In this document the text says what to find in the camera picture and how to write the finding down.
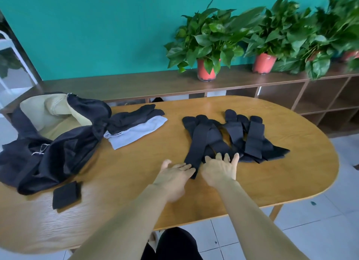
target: green wall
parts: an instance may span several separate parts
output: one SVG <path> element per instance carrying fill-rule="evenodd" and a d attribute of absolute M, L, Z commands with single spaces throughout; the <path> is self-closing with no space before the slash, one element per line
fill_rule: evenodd
<path fill-rule="evenodd" d="M 164 44 L 182 14 L 211 0 L 0 0 L 0 9 L 43 80 L 166 70 Z M 234 14 L 276 0 L 214 0 Z M 325 0 L 296 0 L 301 7 Z M 233 64 L 246 63 L 240 58 Z"/>

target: hand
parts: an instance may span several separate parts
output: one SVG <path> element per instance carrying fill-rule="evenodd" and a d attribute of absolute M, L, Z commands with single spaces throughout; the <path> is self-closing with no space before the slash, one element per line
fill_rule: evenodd
<path fill-rule="evenodd" d="M 239 154 L 235 154 L 232 162 L 229 162 L 229 155 L 217 153 L 216 158 L 205 157 L 206 163 L 202 165 L 202 176 L 208 185 L 216 187 L 218 183 L 225 179 L 236 179 L 237 164 L 240 159 Z"/>
<path fill-rule="evenodd" d="M 172 163 L 171 160 L 164 160 L 153 184 L 164 189 L 169 202 L 175 202 L 185 194 L 185 184 L 196 169 L 191 168 L 191 164 L 186 165 L 186 163 L 168 168 L 170 163 Z"/>

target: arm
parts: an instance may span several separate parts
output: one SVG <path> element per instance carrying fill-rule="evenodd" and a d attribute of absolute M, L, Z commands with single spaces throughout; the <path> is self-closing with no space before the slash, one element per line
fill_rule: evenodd
<path fill-rule="evenodd" d="M 229 162 L 226 154 L 206 157 L 202 175 L 217 189 L 236 230 L 247 260 L 308 260 L 291 240 L 267 217 L 236 180 L 236 154 Z"/>
<path fill-rule="evenodd" d="M 168 168 L 170 163 L 165 160 L 154 183 L 86 240 L 71 260 L 140 259 L 164 206 L 185 193 L 195 172 L 186 164 Z"/>

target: person's right arm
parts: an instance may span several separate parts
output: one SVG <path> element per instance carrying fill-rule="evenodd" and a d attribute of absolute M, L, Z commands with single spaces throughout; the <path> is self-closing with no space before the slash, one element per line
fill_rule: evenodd
<path fill-rule="evenodd" d="M 218 191 L 247 260 L 308 260 L 236 181 L 238 154 L 231 163 L 228 154 L 205 159 L 202 176 Z"/>

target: black bag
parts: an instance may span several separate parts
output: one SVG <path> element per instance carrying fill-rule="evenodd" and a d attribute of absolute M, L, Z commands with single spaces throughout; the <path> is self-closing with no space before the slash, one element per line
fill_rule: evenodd
<path fill-rule="evenodd" d="M 110 116 L 105 102 L 74 94 L 24 100 L 11 116 L 18 138 L 0 153 L 0 181 L 30 195 L 76 175 L 95 152 Z"/>

